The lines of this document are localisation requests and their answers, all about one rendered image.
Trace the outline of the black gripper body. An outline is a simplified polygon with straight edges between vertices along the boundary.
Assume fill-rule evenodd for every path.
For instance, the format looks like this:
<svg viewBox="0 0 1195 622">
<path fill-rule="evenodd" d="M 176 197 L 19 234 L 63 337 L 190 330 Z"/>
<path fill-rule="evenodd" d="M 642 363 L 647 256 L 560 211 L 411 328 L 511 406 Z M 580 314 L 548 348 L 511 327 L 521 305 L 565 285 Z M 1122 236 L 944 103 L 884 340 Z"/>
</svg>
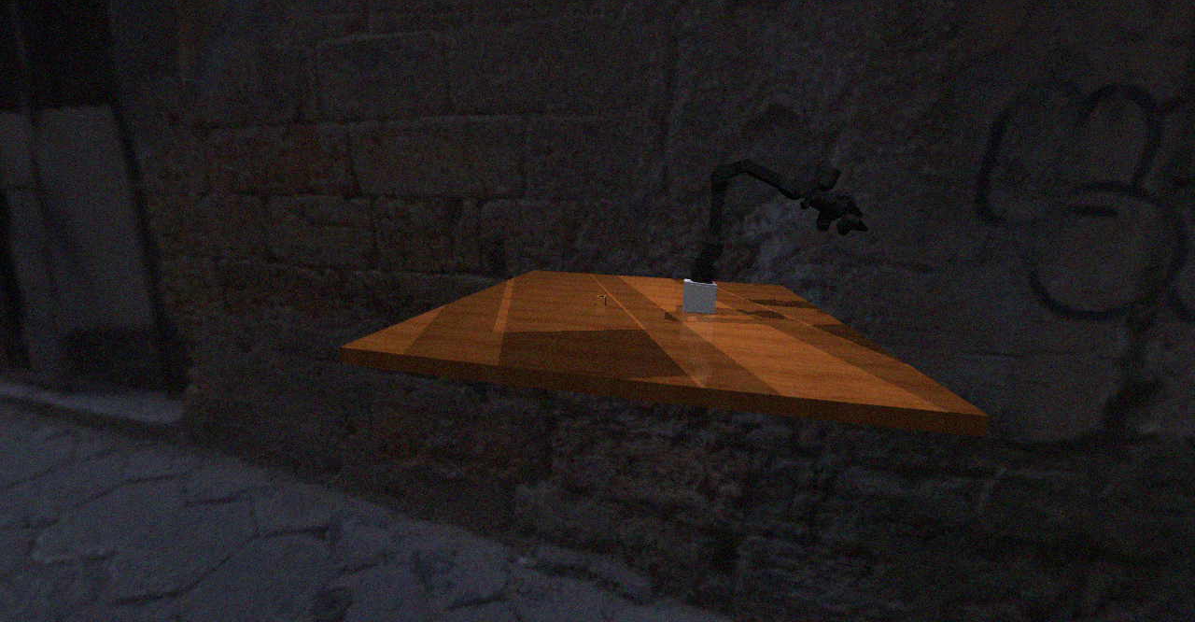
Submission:
<svg viewBox="0 0 1195 622">
<path fill-rule="evenodd" d="M 845 191 L 840 191 L 836 196 L 831 195 L 831 201 L 820 213 L 832 215 L 834 218 L 841 218 L 836 223 L 836 233 L 842 236 L 853 229 L 854 223 L 858 223 L 857 217 L 852 213 L 848 213 L 848 193 Z"/>
</svg>

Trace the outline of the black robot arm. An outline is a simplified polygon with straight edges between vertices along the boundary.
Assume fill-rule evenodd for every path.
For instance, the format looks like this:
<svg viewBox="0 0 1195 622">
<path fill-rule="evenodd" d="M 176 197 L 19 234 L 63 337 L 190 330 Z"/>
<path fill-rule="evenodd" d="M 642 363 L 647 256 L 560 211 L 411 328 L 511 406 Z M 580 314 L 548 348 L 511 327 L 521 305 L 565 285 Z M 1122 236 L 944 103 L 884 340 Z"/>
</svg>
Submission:
<svg viewBox="0 0 1195 622">
<path fill-rule="evenodd" d="M 777 187 L 782 195 L 791 198 L 791 201 L 797 201 L 797 198 L 805 196 L 804 201 L 799 202 L 801 209 L 811 207 L 823 210 L 825 205 L 831 201 L 831 195 L 825 193 L 825 191 L 833 190 L 841 172 L 839 168 L 821 165 L 819 166 L 819 174 L 811 181 L 804 181 L 799 178 L 777 174 L 773 170 L 765 168 L 748 158 L 739 160 L 735 164 L 717 165 L 713 167 L 711 172 L 712 196 L 709 234 L 703 247 L 703 253 L 695 257 L 695 264 L 692 267 L 691 281 L 693 282 L 713 283 L 713 261 L 721 260 L 724 244 L 721 242 L 723 196 L 727 191 L 729 178 L 741 174 L 753 175 L 761 181 L 773 185 L 773 187 Z M 819 220 L 816 220 L 819 230 L 829 230 L 831 220 L 834 221 L 836 218 L 832 217 L 832 215 L 820 213 Z"/>
</svg>

